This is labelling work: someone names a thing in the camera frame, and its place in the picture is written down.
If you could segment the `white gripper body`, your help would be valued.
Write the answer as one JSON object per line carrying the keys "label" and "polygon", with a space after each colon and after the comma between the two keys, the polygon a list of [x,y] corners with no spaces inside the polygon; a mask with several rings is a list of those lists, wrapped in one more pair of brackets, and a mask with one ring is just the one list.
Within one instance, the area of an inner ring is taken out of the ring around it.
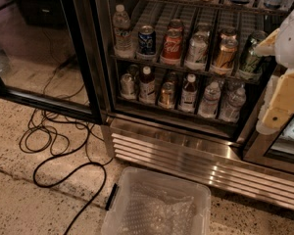
{"label": "white gripper body", "polygon": [[283,21],[275,40],[275,59],[294,70],[294,10]]}

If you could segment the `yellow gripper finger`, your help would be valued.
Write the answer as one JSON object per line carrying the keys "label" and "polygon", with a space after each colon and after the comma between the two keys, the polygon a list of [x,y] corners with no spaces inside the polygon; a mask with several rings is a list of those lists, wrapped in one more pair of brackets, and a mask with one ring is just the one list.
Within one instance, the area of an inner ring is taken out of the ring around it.
{"label": "yellow gripper finger", "polygon": [[279,131],[294,115],[294,70],[273,75],[266,88],[256,130],[263,135]]}
{"label": "yellow gripper finger", "polygon": [[279,29],[274,30],[265,40],[259,43],[255,48],[255,54],[260,57],[274,56],[274,46],[279,34]]}

